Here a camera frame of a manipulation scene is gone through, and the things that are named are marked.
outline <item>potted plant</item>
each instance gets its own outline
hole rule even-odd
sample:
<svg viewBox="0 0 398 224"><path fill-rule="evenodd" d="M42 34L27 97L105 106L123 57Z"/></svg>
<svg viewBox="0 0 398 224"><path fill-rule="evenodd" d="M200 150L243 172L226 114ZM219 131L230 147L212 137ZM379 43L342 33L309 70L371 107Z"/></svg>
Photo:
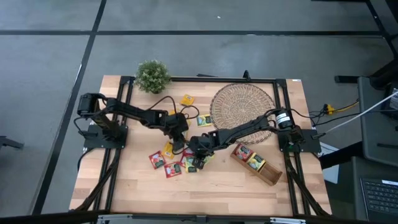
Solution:
<svg viewBox="0 0 398 224"><path fill-rule="evenodd" d="M170 75L166 66L156 60L146 60L140 63L136 74L136 83L140 90L160 93L170 83Z"/></svg>

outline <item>woven placemat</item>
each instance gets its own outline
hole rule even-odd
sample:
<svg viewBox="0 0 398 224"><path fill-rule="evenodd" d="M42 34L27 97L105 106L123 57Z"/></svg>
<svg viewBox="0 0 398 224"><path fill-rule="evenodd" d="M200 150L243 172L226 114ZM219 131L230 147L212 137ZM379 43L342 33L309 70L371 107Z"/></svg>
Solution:
<svg viewBox="0 0 398 224"><path fill-rule="evenodd" d="M217 129L230 129L256 119L273 108L275 104L264 90L251 84L233 83L224 86L214 96L210 105L210 116ZM236 142L256 144L270 135L269 131L259 131Z"/></svg>

